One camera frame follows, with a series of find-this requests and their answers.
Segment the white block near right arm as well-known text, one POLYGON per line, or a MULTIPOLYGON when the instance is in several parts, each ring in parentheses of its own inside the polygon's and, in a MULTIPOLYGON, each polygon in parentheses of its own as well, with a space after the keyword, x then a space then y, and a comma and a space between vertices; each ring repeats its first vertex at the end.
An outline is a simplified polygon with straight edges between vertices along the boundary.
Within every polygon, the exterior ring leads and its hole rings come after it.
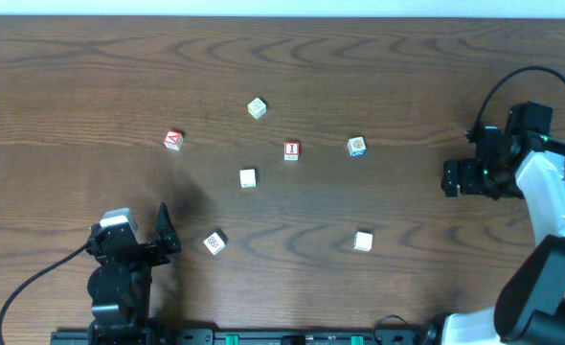
POLYGON ((373 234, 369 232, 357 231, 353 239, 353 249, 369 252, 373 247, 373 234))

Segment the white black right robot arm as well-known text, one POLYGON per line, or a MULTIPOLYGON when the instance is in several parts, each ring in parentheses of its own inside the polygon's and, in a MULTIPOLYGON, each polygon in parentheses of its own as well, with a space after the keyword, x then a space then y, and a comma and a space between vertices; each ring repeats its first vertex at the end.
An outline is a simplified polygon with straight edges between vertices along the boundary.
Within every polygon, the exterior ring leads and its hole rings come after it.
POLYGON ((505 129, 477 123, 472 158, 447 160, 441 188, 458 195, 526 201, 535 248, 494 307, 447 315, 428 344, 565 344, 565 143, 550 135, 553 111, 533 102, 509 112, 505 129))

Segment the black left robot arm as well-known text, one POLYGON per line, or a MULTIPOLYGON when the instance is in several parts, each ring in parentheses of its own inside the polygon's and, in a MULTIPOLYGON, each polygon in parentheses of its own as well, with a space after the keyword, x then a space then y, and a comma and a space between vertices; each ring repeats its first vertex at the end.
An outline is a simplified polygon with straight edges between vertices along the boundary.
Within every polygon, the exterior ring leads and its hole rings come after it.
POLYGON ((152 269, 170 263, 181 251, 168 207, 161 203, 155 222, 158 238, 139 243, 131 210, 109 211, 91 226, 86 252, 100 266, 87 290, 95 320, 88 328, 90 344, 173 344, 173 332, 149 316, 152 269))

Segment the red letter I block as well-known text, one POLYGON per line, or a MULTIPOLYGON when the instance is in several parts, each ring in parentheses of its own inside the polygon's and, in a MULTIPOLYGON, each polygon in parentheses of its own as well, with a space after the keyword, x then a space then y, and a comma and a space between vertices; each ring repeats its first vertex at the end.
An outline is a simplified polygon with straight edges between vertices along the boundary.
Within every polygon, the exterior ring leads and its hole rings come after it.
POLYGON ((297 161, 300 156, 299 142, 285 142, 283 145, 283 158, 285 161, 297 161))

